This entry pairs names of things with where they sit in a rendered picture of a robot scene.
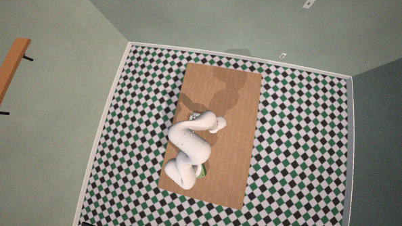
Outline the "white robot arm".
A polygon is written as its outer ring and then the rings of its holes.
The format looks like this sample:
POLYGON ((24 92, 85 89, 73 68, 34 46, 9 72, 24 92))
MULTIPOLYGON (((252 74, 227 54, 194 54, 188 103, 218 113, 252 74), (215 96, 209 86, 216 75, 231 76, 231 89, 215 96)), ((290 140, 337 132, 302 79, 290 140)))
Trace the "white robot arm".
POLYGON ((211 153, 210 144, 193 131, 213 130, 217 127, 215 131, 209 131, 216 133, 226 124, 222 116, 216 116, 210 110, 192 120, 173 124, 168 130, 168 138, 180 150, 176 158, 168 160, 165 164, 165 173, 183 189, 192 188, 196 177, 201 173, 201 164, 208 160, 211 153))

